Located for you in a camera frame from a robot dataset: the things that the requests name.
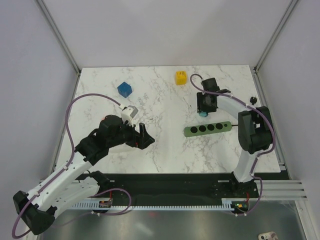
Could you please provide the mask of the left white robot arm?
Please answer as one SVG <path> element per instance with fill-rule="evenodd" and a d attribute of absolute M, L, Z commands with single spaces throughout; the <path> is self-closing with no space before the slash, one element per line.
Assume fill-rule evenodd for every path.
<path fill-rule="evenodd" d="M 155 142 L 146 130 L 144 123 L 139 131 L 125 115 L 106 116 L 89 135 L 73 148 L 70 159 L 57 168 L 44 181 L 31 190 L 19 190 L 13 196 L 13 203 L 19 220 L 27 225 L 34 235 L 45 232 L 67 208 L 87 197 L 106 196 L 110 185 L 104 181 L 100 171 L 90 174 L 92 181 L 72 182 L 82 173 L 106 157 L 109 150 L 119 145 L 144 150 Z"/>

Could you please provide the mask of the teal usb charger plug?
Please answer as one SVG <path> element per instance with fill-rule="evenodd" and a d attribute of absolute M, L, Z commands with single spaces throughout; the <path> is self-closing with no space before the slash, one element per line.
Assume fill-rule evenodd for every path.
<path fill-rule="evenodd" d="M 199 116 L 202 118 L 206 118 L 208 116 L 208 113 L 207 112 L 200 112 Z"/>

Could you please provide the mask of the yellow cube adapter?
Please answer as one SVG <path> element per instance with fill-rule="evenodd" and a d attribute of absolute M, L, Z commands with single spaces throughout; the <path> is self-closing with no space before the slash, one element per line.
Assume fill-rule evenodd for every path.
<path fill-rule="evenodd" d="M 187 73 L 185 71 L 176 71 L 175 72 L 175 84 L 177 86 L 185 85 L 187 83 Z"/>

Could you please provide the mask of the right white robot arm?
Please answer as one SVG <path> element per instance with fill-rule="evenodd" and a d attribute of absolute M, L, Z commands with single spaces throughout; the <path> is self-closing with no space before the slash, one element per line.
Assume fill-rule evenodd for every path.
<path fill-rule="evenodd" d="M 197 112 L 214 113 L 218 109 L 237 120 L 238 142 L 242 148 L 238 164 L 233 171 L 236 179 L 229 184 L 235 197 L 247 191 L 246 182 L 254 178 L 258 158 L 275 148 L 275 131 L 270 110 L 266 106 L 254 107 L 234 97 L 228 89 L 220 89 L 216 79 L 201 80 L 197 93 Z"/>

